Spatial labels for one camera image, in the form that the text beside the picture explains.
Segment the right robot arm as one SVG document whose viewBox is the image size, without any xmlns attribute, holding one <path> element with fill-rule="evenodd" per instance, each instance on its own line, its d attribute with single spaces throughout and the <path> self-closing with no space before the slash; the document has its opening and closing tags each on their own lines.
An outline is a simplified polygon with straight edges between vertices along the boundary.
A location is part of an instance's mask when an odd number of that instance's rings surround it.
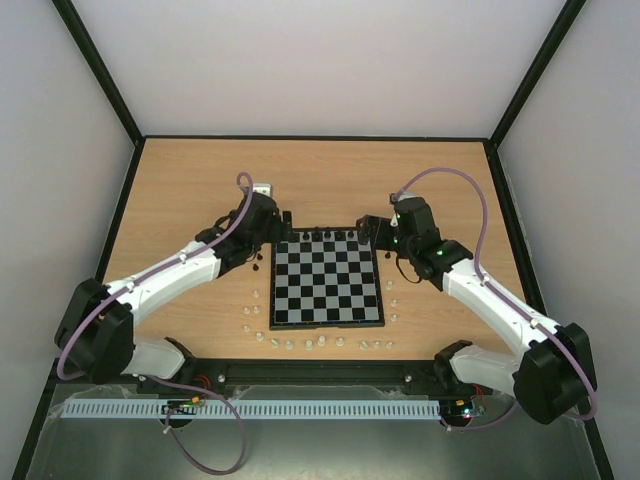
<svg viewBox="0 0 640 480">
<path fill-rule="evenodd" d="M 418 278 L 459 301 L 497 333 L 509 351 L 484 350 L 458 342 L 436 357 L 436 379 L 445 390 L 478 384 L 511 396 L 527 415 L 547 425 L 586 401 L 597 410 L 597 379 L 587 333 L 562 326 L 521 301 L 497 282 L 476 254 L 443 239 L 430 206 L 421 197 L 402 196 L 390 218 L 357 220 L 360 243 L 406 259 Z"/>
</svg>

